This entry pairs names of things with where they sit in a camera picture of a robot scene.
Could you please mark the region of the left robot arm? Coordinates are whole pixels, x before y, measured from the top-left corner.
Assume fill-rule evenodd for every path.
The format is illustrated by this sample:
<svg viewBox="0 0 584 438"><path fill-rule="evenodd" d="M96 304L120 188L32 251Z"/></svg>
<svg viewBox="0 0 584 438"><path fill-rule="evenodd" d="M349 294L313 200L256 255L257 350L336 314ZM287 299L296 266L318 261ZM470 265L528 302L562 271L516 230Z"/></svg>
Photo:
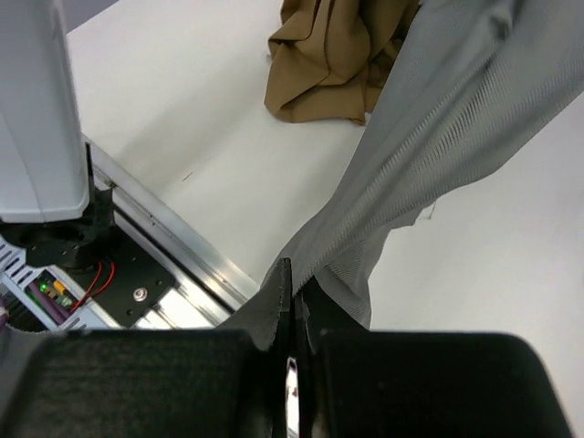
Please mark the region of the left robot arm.
<svg viewBox="0 0 584 438"><path fill-rule="evenodd" d="M1 4L1 236L30 266L85 270L107 254L109 190L83 140L59 1Z"/></svg>

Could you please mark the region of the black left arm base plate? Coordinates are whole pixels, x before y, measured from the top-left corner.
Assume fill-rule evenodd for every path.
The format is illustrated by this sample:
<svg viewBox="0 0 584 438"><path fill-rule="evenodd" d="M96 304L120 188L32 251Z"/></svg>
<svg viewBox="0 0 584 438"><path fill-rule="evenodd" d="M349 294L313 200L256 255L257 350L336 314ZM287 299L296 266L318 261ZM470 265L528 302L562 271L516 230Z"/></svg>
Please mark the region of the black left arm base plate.
<svg viewBox="0 0 584 438"><path fill-rule="evenodd" d="M174 276L145 249L125 234L100 262L67 273L82 288L92 288L92 298L118 324L133 326L175 283Z"/></svg>

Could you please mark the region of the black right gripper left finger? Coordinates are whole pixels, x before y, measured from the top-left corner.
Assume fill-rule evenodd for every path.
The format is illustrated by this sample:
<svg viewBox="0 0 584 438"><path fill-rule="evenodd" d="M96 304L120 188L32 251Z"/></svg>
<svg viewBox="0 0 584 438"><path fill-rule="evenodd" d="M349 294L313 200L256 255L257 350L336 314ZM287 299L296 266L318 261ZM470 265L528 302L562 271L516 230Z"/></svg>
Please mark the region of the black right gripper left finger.
<svg viewBox="0 0 584 438"><path fill-rule="evenodd" d="M241 329L92 330L45 338L4 437L284 437L283 343Z"/></svg>

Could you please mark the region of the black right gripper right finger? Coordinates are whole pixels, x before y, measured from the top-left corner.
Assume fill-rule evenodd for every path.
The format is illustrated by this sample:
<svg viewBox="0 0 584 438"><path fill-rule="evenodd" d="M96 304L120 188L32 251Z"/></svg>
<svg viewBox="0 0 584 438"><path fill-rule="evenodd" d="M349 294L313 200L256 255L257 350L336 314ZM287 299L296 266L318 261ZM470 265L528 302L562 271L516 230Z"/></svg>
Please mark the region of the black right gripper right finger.
<svg viewBox="0 0 584 438"><path fill-rule="evenodd" d="M296 297L303 437L568 437L535 351L506 333L365 329L316 280Z"/></svg>

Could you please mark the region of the grey skirt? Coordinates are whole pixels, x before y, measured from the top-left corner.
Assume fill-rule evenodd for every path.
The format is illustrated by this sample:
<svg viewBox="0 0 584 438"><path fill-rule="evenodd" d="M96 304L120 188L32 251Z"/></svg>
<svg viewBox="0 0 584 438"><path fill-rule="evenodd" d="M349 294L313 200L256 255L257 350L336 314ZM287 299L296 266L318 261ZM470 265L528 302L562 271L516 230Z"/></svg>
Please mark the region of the grey skirt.
<svg viewBox="0 0 584 438"><path fill-rule="evenodd" d="M583 90L580 1L426 1L336 191L291 238L292 289L316 280L362 325L390 231L501 168Z"/></svg>

